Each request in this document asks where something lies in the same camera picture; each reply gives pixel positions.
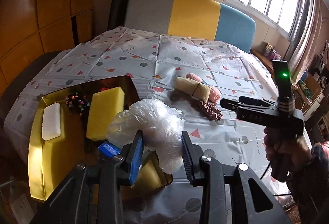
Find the person right hand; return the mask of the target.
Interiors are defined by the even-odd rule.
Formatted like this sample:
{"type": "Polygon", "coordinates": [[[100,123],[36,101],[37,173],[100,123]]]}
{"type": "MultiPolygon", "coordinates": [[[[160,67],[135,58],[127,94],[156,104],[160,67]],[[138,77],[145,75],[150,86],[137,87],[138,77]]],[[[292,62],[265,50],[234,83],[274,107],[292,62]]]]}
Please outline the person right hand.
{"type": "Polygon", "coordinates": [[[272,168],[272,177],[277,181],[286,182],[290,174],[311,160],[312,154],[303,135],[282,141],[278,129],[265,128],[264,133],[266,158],[272,168]]]}

